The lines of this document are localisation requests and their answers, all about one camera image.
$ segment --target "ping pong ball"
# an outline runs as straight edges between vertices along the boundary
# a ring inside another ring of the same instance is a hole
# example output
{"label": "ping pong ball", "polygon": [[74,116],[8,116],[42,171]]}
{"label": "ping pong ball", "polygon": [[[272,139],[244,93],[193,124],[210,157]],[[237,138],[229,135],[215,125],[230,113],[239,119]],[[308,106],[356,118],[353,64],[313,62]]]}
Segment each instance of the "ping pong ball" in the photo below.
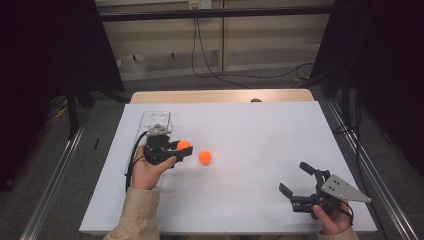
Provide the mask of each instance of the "ping pong ball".
{"label": "ping pong ball", "polygon": [[187,141],[187,140],[181,140],[177,144],[177,149],[178,150],[183,150],[184,148],[188,148],[190,146],[191,146],[191,144],[190,144],[189,141]]}
{"label": "ping pong ball", "polygon": [[203,165],[208,165],[211,162],[211,153],[209,151],[203,150],[199,153],[199,161]]}

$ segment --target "white table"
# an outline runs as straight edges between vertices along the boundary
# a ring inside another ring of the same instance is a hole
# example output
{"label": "white table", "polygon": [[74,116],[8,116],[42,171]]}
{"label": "white table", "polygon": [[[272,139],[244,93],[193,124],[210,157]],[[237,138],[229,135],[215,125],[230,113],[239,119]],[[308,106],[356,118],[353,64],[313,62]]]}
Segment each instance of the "white table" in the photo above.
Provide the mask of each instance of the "white table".
{"label": "white table", "polygon": [[[125,167],[145,111],[170,111],[171,140],[194,146],[164,175],[159,191],[163,234],[296,234],[319,230],[309,214],[293,213],[279,190],[295,195],[315,191],[304,161],[330,170],[356,187],[317,102],[126,105],[80,231],[104,234],[119,221],[125,197]],[[198,153],[210,150],[209,166]],[[363,203],[351,202],[354,229],[376,231]]]}

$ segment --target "human hand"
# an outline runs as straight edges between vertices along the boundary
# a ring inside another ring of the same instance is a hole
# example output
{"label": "human hand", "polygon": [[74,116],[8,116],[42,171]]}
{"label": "human hand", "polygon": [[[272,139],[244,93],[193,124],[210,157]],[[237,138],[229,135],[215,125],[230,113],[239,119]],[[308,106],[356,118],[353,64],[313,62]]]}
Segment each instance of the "human hand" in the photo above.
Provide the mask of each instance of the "human hand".
{"label": "human hand", "polygon": [[[340,204],[340,208],[345,212],[349,212],[347,201],[343,201]],[[351,226],[351,218],[337,209],[330,216],[319,205],[314,205],[312,209],[321,221],[321,234],[323,235],[336,235],[346,231]]]}
{"label": "human hand", "polygon": [[156,187],[161,174],[171,168],[175,164],[177,158],[170,157],[158,165],[153,165],[144,158],[143,148],[144,145],[137,147],[133,159],[134,168],[132,171],[131,187],[152,190]]}

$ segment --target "sleeve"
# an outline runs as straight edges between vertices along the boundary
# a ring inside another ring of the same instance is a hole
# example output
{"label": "sleeve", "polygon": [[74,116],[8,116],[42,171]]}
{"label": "sleeve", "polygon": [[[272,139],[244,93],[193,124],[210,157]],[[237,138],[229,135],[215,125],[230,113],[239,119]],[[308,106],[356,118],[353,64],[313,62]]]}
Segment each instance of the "sleeve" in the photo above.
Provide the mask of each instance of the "sleeve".
{"label": "sleeve", "polygon": [[158,240],[159,230],[156,222],[158,204],[159,192],[129,188],[119,224],[104,237],[104,240]]}
{"label": "sleeve", "polygon": [[337,235],[322,235],[318,233],[319,240],[359,240],[355,231],[350,227],[346,231]]}

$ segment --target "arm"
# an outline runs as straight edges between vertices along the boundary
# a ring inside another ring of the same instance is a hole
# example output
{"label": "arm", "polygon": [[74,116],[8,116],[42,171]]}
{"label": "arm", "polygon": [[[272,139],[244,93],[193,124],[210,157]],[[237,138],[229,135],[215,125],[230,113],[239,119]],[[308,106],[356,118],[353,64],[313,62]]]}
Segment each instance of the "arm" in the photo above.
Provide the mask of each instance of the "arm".
{"label": "arm", "polygon": [[[143,156],[143,146],[137,148],[134,159]],[[132,172],[131,187],[125,197],[119,224],[104,240],[159,239],[156,211],[159,192],[152,191],[160,175],[175,164],[171,157],[159,165],[151,165],[144,158],[136,161]]]}
{"label": "arm", "polygon": [[[320,240],[359,240],[350,226],[349,216],[337,210],[328,216],[319,205],[314,205],[312,209],[322,224],[322,230],[318,233]],[[342,203],[341,209],[349,212],[348,203]]]}

